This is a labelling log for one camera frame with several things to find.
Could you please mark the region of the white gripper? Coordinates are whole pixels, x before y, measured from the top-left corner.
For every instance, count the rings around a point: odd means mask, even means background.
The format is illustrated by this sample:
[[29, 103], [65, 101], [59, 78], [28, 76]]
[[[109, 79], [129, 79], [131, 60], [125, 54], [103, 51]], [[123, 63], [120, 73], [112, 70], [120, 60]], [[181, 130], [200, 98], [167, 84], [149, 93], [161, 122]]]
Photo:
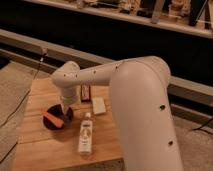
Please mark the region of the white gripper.
[[60, 101], [61, 101], [62, 112], [64, 115], [66, 115], [69, 107], [78, 101], [78, 96], [77, 95], [74, 95], [71, 97], [60, 96]]

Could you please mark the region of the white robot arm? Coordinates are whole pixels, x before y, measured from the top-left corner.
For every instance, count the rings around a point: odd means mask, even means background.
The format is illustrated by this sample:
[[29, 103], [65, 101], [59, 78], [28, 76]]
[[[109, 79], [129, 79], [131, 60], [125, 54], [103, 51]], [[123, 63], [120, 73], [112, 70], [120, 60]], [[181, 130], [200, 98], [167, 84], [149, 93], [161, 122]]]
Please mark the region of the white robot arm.
[[107, 85], [126, 171], [183, 171], [168, 100], [167, 63], [156, 56], [124, 59], [81, 69], [66, 62], [51, 76], [64, 107], [78, 85]]

